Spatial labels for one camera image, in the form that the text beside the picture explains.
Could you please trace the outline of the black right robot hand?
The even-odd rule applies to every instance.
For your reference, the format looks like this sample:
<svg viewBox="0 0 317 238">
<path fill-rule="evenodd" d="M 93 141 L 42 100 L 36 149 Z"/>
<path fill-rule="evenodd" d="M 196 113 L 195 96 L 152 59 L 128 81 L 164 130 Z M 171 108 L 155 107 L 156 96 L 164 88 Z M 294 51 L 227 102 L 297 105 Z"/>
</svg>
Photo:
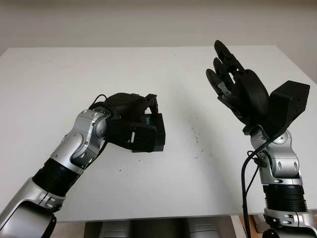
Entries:
<svg viewBox="0 0 317 238">
<path fill-rule="evenodd" d="M 268 92 L 263 83 L 255 72 L 241 65 L 223 42 L 216 40 L 214 49 L 214 69 L 207 69 L 206 76 L 217 98 L 244 125 L 261 123 L 268 113 Z"/>
</svg>

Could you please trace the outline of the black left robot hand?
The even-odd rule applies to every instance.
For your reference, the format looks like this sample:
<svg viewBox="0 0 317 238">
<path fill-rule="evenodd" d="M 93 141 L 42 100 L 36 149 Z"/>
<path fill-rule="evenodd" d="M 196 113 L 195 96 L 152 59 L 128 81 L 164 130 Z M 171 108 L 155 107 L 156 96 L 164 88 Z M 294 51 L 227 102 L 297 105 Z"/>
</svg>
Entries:
<svg viewBox="0 0 317 238">
<path fill-rule="evenodd" d="M 143 97 L 134 93 L 116 93 L 108 97 L 106 107 L 116 119 L 133 122 L 141 122 L 147 109 L 150 109 L 154 115 L 159 113 L 155 94 Z"/>
</svg>

